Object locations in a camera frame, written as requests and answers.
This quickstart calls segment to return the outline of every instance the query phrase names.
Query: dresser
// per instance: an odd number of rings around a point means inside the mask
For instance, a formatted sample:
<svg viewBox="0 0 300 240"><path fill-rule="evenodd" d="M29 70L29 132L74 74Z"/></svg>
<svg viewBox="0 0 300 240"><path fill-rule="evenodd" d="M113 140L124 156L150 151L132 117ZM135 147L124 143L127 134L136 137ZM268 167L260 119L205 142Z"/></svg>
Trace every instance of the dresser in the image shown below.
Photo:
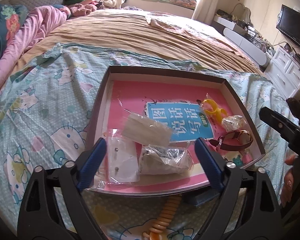
<svg viewBox="0 0 300 240"><path fill-rule="evenodd" d="M300 64L279 47L264 72L284 98L300 99Z"/></svg>

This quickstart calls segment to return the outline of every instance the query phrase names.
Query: silver bolt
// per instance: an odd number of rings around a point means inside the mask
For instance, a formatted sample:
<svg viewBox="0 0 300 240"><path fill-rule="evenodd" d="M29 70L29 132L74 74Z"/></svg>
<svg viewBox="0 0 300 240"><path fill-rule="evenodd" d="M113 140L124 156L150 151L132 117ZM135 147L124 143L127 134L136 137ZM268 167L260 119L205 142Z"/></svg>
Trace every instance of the silver bolt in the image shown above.
<svg viewBox="0 0 300 240"><path fill-rule="evenodd" d="M68 162L66 162L66 163L65 163L65 166L66 166L67 168L73 167L73 166L74 166L74 161L68 161Z"/></svg>
<svg viewBox="0 0 300 240"><path fill-rule="evenodd" d="M233 163L233 162L227 162L226 165L228 168L231 168L231 169L234 169L236 167L235 163Z"/></svg>
<svg viewBox="0 0 300 240"><path fill-rule="evenodd" d="M43 170L42 166L36 166L36 167L34 168L34 172L40 172L40 171L42 171L42 170Z"/></svg>
<svg viewBox="0 0 300 240"><path fill-rule="evenodd" d="M259 167L259 168L258 168L258 171L259 171L260 173L266 173L266 170L265 170L263 167Z"/></svg>

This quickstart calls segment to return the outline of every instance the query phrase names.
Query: blue gripper pad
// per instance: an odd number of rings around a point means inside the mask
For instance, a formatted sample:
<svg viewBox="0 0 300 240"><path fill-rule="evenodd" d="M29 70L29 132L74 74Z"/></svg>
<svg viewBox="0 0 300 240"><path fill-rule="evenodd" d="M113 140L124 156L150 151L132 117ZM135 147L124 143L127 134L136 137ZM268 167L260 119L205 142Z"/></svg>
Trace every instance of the blue gripper pad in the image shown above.
<svg viewBox="0 0 300 240"><path fill-rule="evenodd" d="M208 177L211 187L219 192L223 191L223 172L214 158L211 156L206 144L201 139L197 139L195 141L194 151L205 174Z"/></svg>
<svg viewBox="0 0 300 240"><path fill-rule="evenodd" d="M96 174L99 166L105 157L107 152L107 143L103 138L100 139L99 143L93 146L91 154L83 167L79 170L79 182L77 189L82 192L85 188L88 188Z"/></svg>

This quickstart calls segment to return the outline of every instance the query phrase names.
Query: hand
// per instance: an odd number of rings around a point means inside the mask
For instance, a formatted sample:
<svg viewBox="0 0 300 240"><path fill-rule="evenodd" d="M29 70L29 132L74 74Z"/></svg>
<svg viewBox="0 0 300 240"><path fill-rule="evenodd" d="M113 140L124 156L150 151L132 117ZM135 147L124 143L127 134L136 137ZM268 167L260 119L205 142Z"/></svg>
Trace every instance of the hand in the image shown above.
<svg viewBox="0 0 300 240"><path fill-rule="evenodd" d="M296 155L296 154L291 155L289 158L287 158L284 161L284 163L287 164L287 165L292 166L293 162L294 162L294 160L297 156L298 155ZM284 184L283 184L283 187L282 187L280 200L281 200L282 206L285 207L287 202L291 201L291 197L292 197L292 188L293 188L292 168L287 171L286 175L284 176L283 181L284 181Z"/></svg>

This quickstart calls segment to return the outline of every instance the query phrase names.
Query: television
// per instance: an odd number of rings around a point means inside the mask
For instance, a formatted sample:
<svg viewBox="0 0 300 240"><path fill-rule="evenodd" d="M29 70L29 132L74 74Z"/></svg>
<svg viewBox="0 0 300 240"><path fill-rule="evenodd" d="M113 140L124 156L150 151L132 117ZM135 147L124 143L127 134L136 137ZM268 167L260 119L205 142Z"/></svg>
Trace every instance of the television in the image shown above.
<svg viewBox="0 0 300 240"><path fill-rule="evenodd" d="M300 13L282 5L277 29L300 47Z"/></svg>

